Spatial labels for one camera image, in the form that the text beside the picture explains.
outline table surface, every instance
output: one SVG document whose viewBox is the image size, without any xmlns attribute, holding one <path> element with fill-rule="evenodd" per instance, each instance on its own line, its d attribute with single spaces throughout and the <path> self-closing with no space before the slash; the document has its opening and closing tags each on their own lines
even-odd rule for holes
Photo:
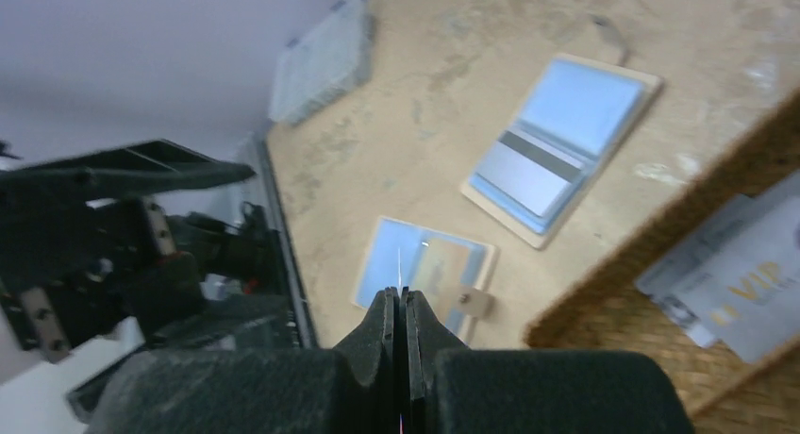
<svg viewBox="0 0 800 434">
<path fill-rule="evenodd" d="M 268 134 L 320 343 L 361 320 L 351 296 L 387 215 L 495 244 L 496 298 L 474 347 L 520 347 L 525 323 L 678 196 L 800 80 L 800 0 L 371 0 L 373 78 Z M 627 67 L 665 90 L 550 245 L 537 251 L 458 185 L 558 51 L 594 57 L 607 15 Z M 387 285 L 392 285 L 388 276 Z"/>
</svg>

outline wicker basket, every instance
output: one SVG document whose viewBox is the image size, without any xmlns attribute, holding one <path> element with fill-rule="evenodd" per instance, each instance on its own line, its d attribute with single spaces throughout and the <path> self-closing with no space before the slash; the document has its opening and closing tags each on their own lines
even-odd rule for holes
<svg viewBox="0 0 800 434">
<path fill-rule="evenodd" d="M 722 342 L 700 348 L 634 279 L 737 193 L 758 195 L 800 168 L 800 91 L 765 117 L 525 333 L 536 348 L 639 351 L 677 387 L 701 432 L 800 433 L 800 336 L 759 363 Z"/>
</svg>

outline white card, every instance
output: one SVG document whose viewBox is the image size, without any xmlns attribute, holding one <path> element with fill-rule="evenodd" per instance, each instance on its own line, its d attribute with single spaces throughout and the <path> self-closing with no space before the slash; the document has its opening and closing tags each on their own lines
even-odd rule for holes
<svg viewBox="0 0 800 434">
<path fill-rule="evenodd" d="M 800 197 L 748 226 L 674 294 L 748 363 L 790 340 L 800 332 Z"/>
<path fill-rule="evenodd" d="M 744 195 L 731 199 L 667 252 L 664 258 L 650 266 L 635 282 L 639 291 L 650 297 L 700 347 L 711 347 L 717 338 L 673 295 L 673 288 L 697 269 L 708 256 L 716 253 L 725 241 L 739 232 L 744 225 L 742 212 L 752 202 L 753 200 Z"/>
</svg>

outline light blue card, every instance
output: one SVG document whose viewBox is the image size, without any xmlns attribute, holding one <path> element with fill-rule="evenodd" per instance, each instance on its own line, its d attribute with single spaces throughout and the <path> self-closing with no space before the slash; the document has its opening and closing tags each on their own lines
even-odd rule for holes
<svg viewBox="0 0 800 434">
<path fill-rule="evenodd" d="M 407 287 L 414 281 L 417 267 L 425 252 L 424 243 L 433 238 L 457 243 L 471 251 L 460 282 L 465 286 L 474 286 L 487 258 L 485 245 L 421 226 L 381 219 L 356 289 L 355 303 L 367 309 L 372 305 L 377 292 L 389 287 L 396 288 L 398 269 L 399 278 L 402 279 L 403 286 Z M 463 320 L 463 313 L 454 309 L 444 326 L 458 335 Z"/>
<path fill-rule="evenodd" d="M 640 80 L 554 59 L 519 119 L 598 158 L 622 131 L 645 88 Z"/>
</svg>

